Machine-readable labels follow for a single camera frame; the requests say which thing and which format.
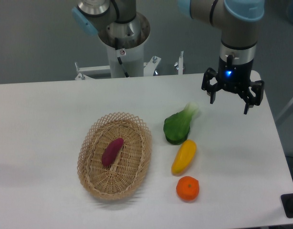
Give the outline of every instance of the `orange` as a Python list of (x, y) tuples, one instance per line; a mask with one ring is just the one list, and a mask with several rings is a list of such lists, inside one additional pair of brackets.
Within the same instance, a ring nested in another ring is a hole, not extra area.
[(189, 176), (182, 177), (177, 183), (176, 192), (182, 200), (194, 200), (199, 195), (199, 181)]

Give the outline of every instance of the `yellow bell pepper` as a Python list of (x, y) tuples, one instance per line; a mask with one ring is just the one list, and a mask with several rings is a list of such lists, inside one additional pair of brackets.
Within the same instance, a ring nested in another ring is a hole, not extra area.
[(194, 141), (186, 140), (181, 145), (171, 168), (173, 175), (180, 175), (194, 158), (197, 146)]

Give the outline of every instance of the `purple sweet potato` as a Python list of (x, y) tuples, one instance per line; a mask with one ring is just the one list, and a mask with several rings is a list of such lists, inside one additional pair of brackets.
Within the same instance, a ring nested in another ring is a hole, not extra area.
[(123, 142), (122, 138), (117, 138), (108, 145), (102, 155), (102, 164), (104, 166), (109, 166), (115, 161)]

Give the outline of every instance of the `woven basket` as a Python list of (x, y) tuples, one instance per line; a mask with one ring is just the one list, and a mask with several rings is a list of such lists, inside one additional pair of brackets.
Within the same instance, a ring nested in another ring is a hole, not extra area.
[[(112, 165), (103, 166), (104, 150), (119, 137), (124, 143), (117, 158)], [(97, 198), (128, 197), (141, 185), (151, 151), (151, 133), (143, 120), (132, 114), (108, 114), (91, 127), (82, 144), (77, 167), (81, 184)]]

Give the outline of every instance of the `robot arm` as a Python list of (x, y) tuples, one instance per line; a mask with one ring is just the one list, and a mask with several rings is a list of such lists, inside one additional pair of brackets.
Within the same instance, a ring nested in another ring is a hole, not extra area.
[(133, 48), (140, 42), (136, 0), (82, 0), (72, 9), (72, 14), (89, 35), (108, 29), (110, 45), (117, 49)]
[[(264, 82), (251, 82), (250, 75), (264, 0), (178, 0), (178, 6), (189, 17), (222, 30), (219, 70), (208, 68), (202, 83), (210, 103), (216, 92), (223, 89), (245, 101), (245, 114), (250, 107), (260, 105)], [(217, 83), (211, 85), (214, 77)]]

